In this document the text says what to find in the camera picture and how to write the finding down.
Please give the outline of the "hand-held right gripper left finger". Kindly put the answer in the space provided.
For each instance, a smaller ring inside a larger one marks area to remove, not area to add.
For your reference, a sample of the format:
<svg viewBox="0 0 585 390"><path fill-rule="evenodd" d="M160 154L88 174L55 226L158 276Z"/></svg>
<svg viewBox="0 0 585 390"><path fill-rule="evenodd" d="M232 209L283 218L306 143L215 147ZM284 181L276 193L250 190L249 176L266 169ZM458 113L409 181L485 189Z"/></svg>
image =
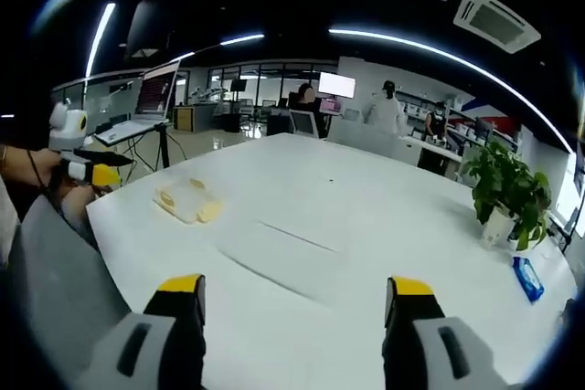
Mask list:
<svg viewBox="0 0 585 390"><path fill-rule="evenodd" d="M168 279L142 313L128 313L94 347L79 389L200 389L206 280Z"/></svg>

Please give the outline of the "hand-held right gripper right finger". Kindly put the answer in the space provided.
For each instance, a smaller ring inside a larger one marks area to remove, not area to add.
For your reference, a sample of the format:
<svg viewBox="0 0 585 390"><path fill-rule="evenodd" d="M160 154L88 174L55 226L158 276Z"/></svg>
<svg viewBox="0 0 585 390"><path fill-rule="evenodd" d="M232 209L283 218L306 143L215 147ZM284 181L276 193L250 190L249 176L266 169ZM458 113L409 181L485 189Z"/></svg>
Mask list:
<svg viewBox="0 0 585 390"><path fill-rule="evenodd" d="M388 278L382 357L387 389L507 388L489 346L416 279Z"/></svg>

